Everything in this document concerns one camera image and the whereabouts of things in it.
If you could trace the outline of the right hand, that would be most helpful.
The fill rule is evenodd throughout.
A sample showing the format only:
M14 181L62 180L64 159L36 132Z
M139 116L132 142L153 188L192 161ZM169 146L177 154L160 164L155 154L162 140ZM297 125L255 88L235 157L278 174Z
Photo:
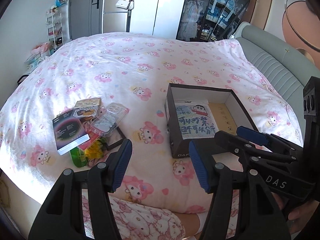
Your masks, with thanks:
M289 213L287 218L289 220L289 231L291 236L299 233L306 226L318 205L318 201L311 200L299 207L296 207Z

